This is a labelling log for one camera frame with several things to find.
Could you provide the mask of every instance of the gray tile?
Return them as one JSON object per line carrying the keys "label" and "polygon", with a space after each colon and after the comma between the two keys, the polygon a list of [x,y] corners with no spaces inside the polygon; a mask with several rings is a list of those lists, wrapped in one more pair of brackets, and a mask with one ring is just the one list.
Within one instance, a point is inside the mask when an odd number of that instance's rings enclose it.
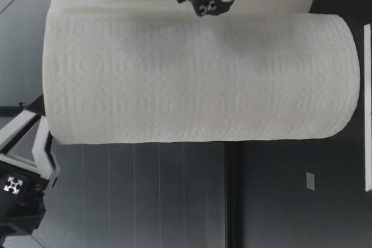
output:
{"label": "gray tile", "polygon": [[118,239],[110,239],[110,248],[139,248],[134,244],[134,234],[123,236]]}
{"label": "gray tile", "polygon": [[185,248],[205,248],[207,247],[207,237],[204,233],[186,235]]}
{"label": "gray tile", "polygon": [[137,187],[135,195],[140,214],[159,212],[159,187]]}
{"label": "gray tile", "polygon": [[56,188],[63,189],[77,189],[83,187],[83,165],[78,162],[62,161],[59,163],[61,167],[61,174],[58,178]]}
{"label": "gray tile", "polygon": [[224,209],[209,209],[208,231],[211,234],[224,235],[225,231]]}
{"label": "gray tile", "polygon": [[187,235],[206,233],[207,215],[206,210],[186,209],[185,211],[185,231]]}
{"label": "gray tile", "polygon": [[183,184],[184,168],[181,161],[161,161],[160,162],[160,184]]}
{"label": "gray tile", "polygon": [[110,161],[122,161],[130,164],[134,160],[134,145],[115,144],[109,145]]}
{"label": "gray tile", "polygon": [[160,240],[159,213],[137,214],[137,247],[158,247]]}
{"label": "gray tile", "polygon": [[84,191],[84,216],[108,215],[109,213],[109,191],[108,189],[85,190]]}
{"label": "gray tile", "polygon": [[155,235],[137,235],[138,248],[154,248],[160,246],[160,237]]}
{"label": "gray tile", "polygon": [[76,212],[80,212],[83,207],[83,196],[81,191],[56,191],[56,214],[60,216],[72,217]]}
{"label": "gray tile", "polygon": [[94,242],[108,242],[109,240],[109,217],[107,214],[89,215],[83,217],[84,222],[84,246]]}
{"label": "gray tile", "polygon": [[83,218],[77,213],[73,218],[61,217],[56,222],[56,238],[51,247],[83,246]]}
{"label": "gray tile", "polygon": [[162,237],[183,236],[184,210],[162,210]]}
{"label": "gray tile", "polygon": [[84,163],[84,189],[107,188],[109,185],[108,162]]}
{"label": "gray tile", "polygon": [[186,186],[185,187],[185,207],[187,209],[205,209],[207,206],[206,186]]}
{"label": "gray tile", "polygon": [[185,159],[196,160],[196,161],[206,161],[208,155],[208,145],[207,142],[187,142],[185,143]]}
{"label": "gray tile", "polygon": [[161,161],[182,161],[184,153],[184,143],[162,143],[160,145]]}
{"label": "gray tile", "polygon": [[184,207],[184,187],[177,186],[161,186],[160,200],[162,210],[183,209]]}
{"label": "gray tile", "polygon": [[134,213],[134,188],[125,187],[110,190],[111,214]]}
{"label": "gray tile", "polygon": [[206,185],[207,183],[207,162],[186,161],[185,162],[185,184]]}
{"label": "gray tile", "polygon": [[124,161],[110,161],[110,188],[117,188],[119,191],[123,187],[131,186],[134,183],[134,164]]}
{"label": "gray tile", "polygon": [[58,162],[82,162],[83,148],[81,145],[58,145],[55,151]]}
{"label": "gray tile", "polygon": [[136,161],[154,161],[159,159],[158,143],[141,143],[135,145]]}
{"label": "gray tile", "polygon": [[128,239],[134,235],[135,214],[111,214],[110,215],[110,238]]}
{"label": "gray tile", "polygon": [[224,234],[210,234],[208,235],[208,247],[207,248],[225,248],[225,236]]}
{"label": "gray tile", "polygon": [[83,248],[103,248],[109,247],[109,240],[108,239],[87,239],[84,241]]}
{"label": "gray tile", "polygon": [[162,237],[161,248],[182,248],[184,247],[184,237],[181,236],[164,236]]}
{"label": "gray tile", "polygon": [[159,185],[159,161],[135,162],[136,186]]}
{"label": "gray tile", "polygon": [[224,207],[224,187],[221,187],[220,185],[210,184],[208,187],[208,200],[209,207]]}
{"label": "gray tile", "polygon": [[109,157],[108,145],[83,145],[83,162],[107,163]]}

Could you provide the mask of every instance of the paper towel sheet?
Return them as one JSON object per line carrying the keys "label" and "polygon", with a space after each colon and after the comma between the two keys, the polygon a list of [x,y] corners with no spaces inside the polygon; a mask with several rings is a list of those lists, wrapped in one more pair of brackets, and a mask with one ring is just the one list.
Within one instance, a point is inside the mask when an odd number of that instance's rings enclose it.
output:
{"label": "paper towel sheet", "polygon": [[58,141],[324,138],[352,117],[359,63],[340,17],[200,19],[165,2],[52,0],[43,85]]}

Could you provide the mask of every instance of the dark surface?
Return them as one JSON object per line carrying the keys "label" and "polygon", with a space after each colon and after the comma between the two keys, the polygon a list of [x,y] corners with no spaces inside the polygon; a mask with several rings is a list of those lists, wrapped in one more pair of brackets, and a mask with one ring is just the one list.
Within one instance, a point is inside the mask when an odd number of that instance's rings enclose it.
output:
{"label": "dark surface", "polygon": [[[317,12],[329,8],[316,3]],[[363,76],[363,26],[348,24]],[[238,247],[372,247],[372,193],[364,191],[363,86],[352,120],[332,138],[235,147],[243,168]],[[314,174],[315,191],[306,187],[307,172]]]}

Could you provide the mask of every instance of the paper towel roll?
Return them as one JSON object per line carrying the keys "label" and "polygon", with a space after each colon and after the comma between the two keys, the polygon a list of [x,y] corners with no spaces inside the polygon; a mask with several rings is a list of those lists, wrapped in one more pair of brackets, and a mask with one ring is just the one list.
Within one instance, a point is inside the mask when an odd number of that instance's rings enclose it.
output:
{"label": "paper towel roll", "polygon": [[61,143],[324,138],[356,108],[356,47],[338,16],[52,7],[43,85]]}

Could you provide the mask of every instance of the paper towel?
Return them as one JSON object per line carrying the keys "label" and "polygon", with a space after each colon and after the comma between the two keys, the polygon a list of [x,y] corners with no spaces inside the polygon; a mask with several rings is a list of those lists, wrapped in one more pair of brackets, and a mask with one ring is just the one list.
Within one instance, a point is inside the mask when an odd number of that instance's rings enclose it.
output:
{"label": "paper towel", "polygon": [[43,86],[58,141],[307,139],[346,126],[360,73],[340,17],[179,8],[52,0]]}

